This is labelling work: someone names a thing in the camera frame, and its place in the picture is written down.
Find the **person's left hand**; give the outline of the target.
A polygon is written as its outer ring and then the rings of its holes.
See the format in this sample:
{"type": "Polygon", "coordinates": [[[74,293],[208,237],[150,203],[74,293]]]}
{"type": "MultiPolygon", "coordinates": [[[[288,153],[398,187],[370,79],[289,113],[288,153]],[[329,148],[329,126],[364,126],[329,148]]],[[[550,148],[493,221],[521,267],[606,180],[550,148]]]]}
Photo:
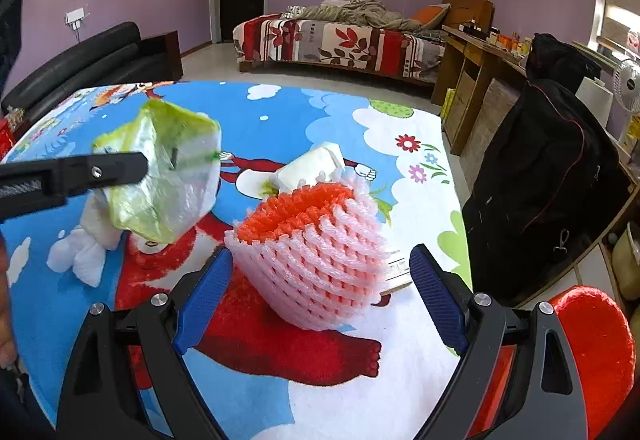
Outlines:
{"type": "Polygon", "coordinates": [[[11,319],[11,298],[8,281],[9,263],[9,257],[6,254],[6,243],[2,239],[0,241],[0,364],[2,368],[7,368],[17,358],[11,319]]]}

